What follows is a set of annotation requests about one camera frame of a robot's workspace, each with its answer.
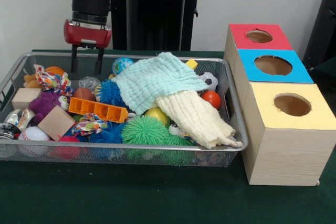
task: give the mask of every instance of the purple plush toy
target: purple plush toy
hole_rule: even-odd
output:
[[[69,98],[61,94],[46,91],[42,92],[39,98],[32,100],[28,107],[36,114],[34,122],[39,124],[57,105],[67,111],[69,109]]]

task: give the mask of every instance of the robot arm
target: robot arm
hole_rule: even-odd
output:
[[[64,38],[72,44],[71,72],[78,68],[77,48],[97,48],[98,60],[95,74],[100,74],[104,49],[108,46],[112,31],[106,25],[110,0],[72,0],[72,19],[64,24]]]

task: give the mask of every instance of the wire mesh basket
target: wire mesh basket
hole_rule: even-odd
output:
[[[121,55],[105,55],[101,75],[98,79],[105,80],[111,73],[111,67]],[[150,58],[149,56],[128,56],[134,61]],[[187,62],[189,58],[180,58]],[[78,71],[70,73],[71,54],[32,52],[22,55],[13,65],[8,75],[0,84],[2,104],[0,107],[0,122],[4,122],[13,111],[12,99],[15,92],[23,87],[24,69],[34,73],[34,64],[45,67],[59,66],[69,73],[73,88],[78,87],[78,80],[86,76],[94,76],[96,56],[91,54],[78,55]],[[243,146],[232,148],[218,146],[207,150],[200,146],[159,146],[159,145],[129,145],[105,143],[73,143],[55,141],[21,141],[0,137],[0,160],[33,161],[33,162],[67,162],[67,163],[104,163],[104,164],[147,164],[174,166],[213,166],[228,167],[236,154],[246,148],[248,138],[238,104],[237,94],[228,64],[221,59],[197,58],[196,73],[211,72],[218,78],[217,93],[222,99],[219,113],[224,121],[235,130],[236,140]],[[22,149],[43,149],[43,155],[28,157],[22,154]],[[56,158],[53,153],[62,153]]]

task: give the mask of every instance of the baseball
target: baseball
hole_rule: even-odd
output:
[[[29,127],[19,136],[19,140],[49,141],[49,136],[38,127]],[[40,157],[47,152],[47,146],[19,145],[18,149],[27,157]]]

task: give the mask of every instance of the orange toy ball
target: orange toy ball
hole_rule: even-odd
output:
[[[63,69],[61,69],[59,67],[55,67],[55,66],[51,66],[51,67],[46,68],[46,71],[54,73],[54,74],[58,74],[60,76],[62,76],[65,73],[65,71]]]
[[[92,92],[86,88],[78,88],[76,91],[73,93],[73,97],[75,98],[80,98],[84,100],[89,100],[89,101],[96,101],[96,97]]]
[[[219,109],[221,107],[221,98],[215,91],[206,91],[201,95],[202,99],[209,102],[213,107]]]

